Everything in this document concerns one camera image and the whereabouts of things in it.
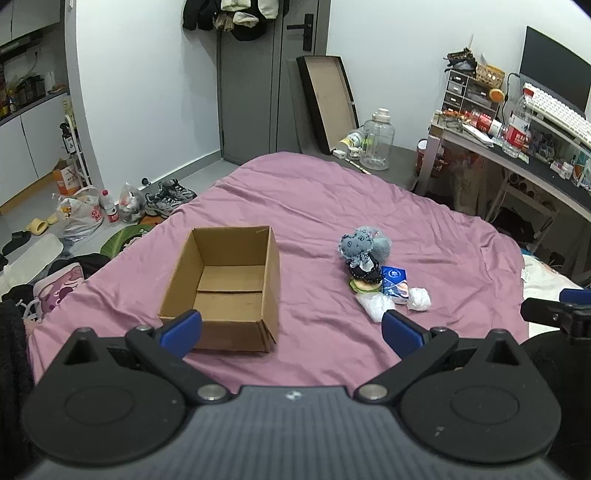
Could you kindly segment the white tissue ball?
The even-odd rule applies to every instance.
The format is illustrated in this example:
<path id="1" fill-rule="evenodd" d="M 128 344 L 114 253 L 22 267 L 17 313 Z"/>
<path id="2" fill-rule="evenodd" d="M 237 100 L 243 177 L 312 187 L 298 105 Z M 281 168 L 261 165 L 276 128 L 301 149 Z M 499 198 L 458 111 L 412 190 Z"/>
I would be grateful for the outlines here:
<path id="1" fill-rule="evenodd" d="M 425 312 L 432 306 L 431 296 L 426 288 L 413 287 L 409 289 L 407 308 L 411 311 Z"/>

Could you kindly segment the clear bag of white stuffing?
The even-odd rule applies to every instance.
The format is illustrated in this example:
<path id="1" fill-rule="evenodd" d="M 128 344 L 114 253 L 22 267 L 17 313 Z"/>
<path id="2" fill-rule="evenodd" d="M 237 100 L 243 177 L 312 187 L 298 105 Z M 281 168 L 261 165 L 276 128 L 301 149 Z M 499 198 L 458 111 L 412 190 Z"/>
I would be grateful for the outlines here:
<path id="1" fill-rule="evenodd" d="M 393 299 L 380 292 L 356 293 L 356 301 L 363 307 L 370 320 L 376 324 L 382 323 L 386 312 L 396 309 Z"/>

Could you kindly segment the blue tissue pack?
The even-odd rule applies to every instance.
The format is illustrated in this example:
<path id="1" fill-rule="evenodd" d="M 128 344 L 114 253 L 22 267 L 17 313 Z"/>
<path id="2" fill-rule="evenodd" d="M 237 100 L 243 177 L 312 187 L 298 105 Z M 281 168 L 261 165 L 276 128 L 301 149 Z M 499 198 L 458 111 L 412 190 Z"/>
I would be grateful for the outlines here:
<path id="1" fill-rule="evenodd" d="M 405 269 L 382 266 L 382 293 L 394 303 L 405 305 L 410 298 L 407 272 Z"/>

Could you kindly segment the green orange sandwich plush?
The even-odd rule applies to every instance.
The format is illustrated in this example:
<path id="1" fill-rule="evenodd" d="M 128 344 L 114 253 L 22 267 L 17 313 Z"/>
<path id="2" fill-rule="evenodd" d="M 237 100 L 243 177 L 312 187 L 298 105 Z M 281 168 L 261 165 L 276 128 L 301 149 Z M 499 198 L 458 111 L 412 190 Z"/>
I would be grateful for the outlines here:
<path id="1" fill-rule="evenodd" d="M 371 283 L 365 280 L 352 278 L 351 280 L 349 280 L 349 287 L 352 288 L 353 292 L 362 294 L 381 292 L 382 281 Z"/>

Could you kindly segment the black white-stitched fabric toy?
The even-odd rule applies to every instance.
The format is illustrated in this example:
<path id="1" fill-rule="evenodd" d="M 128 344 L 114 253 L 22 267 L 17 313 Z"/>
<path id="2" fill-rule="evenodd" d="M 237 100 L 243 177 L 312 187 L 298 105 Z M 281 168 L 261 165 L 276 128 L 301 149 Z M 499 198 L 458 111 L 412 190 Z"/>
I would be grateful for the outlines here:
<path id="1" fill-rule="evenodd" d="M 349 266 L 349 272 L 353 279 L 372 285 L 379 284 L 383 279 L 381 266 L 379 264 L 375 264 L 369 271 L 363 270 L 361 266 Z"/>

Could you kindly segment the grey patterned plush toy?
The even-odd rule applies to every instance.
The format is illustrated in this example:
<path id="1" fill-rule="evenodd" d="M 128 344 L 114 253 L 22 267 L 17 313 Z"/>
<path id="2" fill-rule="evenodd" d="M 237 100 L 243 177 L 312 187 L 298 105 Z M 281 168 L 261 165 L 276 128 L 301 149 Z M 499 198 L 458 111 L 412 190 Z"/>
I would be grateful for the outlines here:
<path id="1" fill-rule="evenodd" d="M 383 262 L 379 230 L 369 226 L 345 234 L 339 240 L 339 254 L 349 268 L 360 269 L 365 273 L 372 271 Z"/>

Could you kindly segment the grey fluffy plush mouse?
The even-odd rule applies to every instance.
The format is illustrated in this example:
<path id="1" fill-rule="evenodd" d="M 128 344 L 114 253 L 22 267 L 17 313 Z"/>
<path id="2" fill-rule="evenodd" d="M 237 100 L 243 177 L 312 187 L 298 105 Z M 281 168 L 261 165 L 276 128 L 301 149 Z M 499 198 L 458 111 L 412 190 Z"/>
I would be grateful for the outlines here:
<path id="1" fill-rule="evenodd" d="M 392 242 L 388 237 L 379 235 L 374 238 L 372 255 L 376 259 L 377 263 L 381 265 L 386 264 L 391 254 L 391 248 Z"/>

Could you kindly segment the white blanket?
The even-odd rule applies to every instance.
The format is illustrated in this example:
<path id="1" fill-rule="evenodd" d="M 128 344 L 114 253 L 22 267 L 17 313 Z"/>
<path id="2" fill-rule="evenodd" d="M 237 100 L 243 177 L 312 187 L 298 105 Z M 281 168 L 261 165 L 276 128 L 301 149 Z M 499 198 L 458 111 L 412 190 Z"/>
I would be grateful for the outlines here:
<path id="1" fill-rule="evenodd" d="M 529 298 L 559 301 L 563 289 L 589 289 L 576 285 L 533 255 L 522 255 L 524 267 L 521 273 L 523 299 Z"/>

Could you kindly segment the black clothing on floor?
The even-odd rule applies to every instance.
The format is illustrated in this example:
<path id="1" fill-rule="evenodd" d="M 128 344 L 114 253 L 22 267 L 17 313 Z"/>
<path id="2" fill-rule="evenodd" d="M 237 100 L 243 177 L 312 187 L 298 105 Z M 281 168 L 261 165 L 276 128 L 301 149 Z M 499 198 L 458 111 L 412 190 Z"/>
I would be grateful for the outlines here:
<path id="1" fill-rule="evenodd" d="M 90 253 L 86 255 L 61 258 L 55 260 L 50 265 L 48 274 L 54 274 L 69 265 L 78 264 L 82 269 L 84 278 L 88 279 L 97 271 L 102 269 L 105 265 L 107 265 L 110 260 L 110 257 L 100 253 Z"/>

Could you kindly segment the pink cartoon pillow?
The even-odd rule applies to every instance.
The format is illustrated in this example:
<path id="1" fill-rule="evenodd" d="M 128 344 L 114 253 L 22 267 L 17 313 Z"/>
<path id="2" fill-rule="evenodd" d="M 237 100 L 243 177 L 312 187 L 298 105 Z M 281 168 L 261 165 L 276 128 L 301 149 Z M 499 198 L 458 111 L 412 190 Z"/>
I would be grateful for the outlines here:
<path id="1" fill-rule="evenodd" d="M 71 263 L 38 281 L 33 286 L 34 311 L 41 321 L 61 301 L 84 282 L 83 269 L 79 263 Z"/>

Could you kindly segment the clear plastic trash bag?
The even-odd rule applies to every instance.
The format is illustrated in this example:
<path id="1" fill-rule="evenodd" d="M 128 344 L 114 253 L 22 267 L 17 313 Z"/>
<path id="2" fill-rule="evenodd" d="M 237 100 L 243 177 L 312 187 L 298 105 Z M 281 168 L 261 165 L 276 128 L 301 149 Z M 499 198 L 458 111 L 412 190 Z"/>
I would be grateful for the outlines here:
<path id="1" fill-rule="evenodd" d="M 129 183 L 125 183 L 118 201 L 119 218 L 124 223 L 137 223 L 145 215 L 145 208 L 146 200 L 143 193 Z"/>

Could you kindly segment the desk water bottle red label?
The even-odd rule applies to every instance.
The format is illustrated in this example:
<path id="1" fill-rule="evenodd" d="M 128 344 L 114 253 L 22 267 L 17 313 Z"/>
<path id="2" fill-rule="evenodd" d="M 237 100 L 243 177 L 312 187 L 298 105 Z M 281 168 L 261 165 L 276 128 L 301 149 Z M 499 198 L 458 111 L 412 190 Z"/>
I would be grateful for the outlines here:
<path id="1" fill-rule="evenodd" d="M 517 158 L 522 152 L 528 138 L 528 132 L 533 115 L 532 99 L 534 91 L 523 87 L 522 96 L 516 104 L 507 124 L 502 150 L 512 158 Z"/>

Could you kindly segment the black slipper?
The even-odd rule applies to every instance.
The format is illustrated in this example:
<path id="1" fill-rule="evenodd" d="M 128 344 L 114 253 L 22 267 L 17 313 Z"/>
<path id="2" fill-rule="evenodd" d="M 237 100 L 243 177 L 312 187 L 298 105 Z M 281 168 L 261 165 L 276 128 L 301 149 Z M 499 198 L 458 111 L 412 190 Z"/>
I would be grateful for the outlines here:
<path id="1" fill-rule="evenodd" d="M 26 243 L 29 242 L 31 236 L 32 234 L 28 230 L 13 232 L 9 242 L 2 247 L 2 255 L 7 256 L 15 250 L 19 249 L 20 247 L 24 246 Z"/>

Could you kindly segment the grey door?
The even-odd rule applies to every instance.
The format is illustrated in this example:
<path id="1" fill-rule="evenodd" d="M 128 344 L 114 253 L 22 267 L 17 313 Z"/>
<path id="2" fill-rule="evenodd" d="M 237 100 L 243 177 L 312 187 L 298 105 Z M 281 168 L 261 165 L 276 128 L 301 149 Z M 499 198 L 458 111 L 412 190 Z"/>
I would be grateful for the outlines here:
<path id="1" fill-rule="evenodd" d="M 297 58 L 327 53 L 329 1 L 280 1 L 279 17 L 256 40 L 217 35 L 221 157 L 236 165 L 280 151 L 301 152 L 304 94 Z"/>

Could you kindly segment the black framed board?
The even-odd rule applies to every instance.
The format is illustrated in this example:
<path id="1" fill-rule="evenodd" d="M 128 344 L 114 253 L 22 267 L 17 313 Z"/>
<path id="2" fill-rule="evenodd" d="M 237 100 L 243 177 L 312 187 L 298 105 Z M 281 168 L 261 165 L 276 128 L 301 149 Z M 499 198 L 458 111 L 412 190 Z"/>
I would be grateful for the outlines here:
<path id="1" fill-rule="evenodd" d="M 297 58 L 297 69 L 315 142 L 322 154 L 329 155 L 360 127 L 344 62 L 339 56 L 307 55 Z"/>

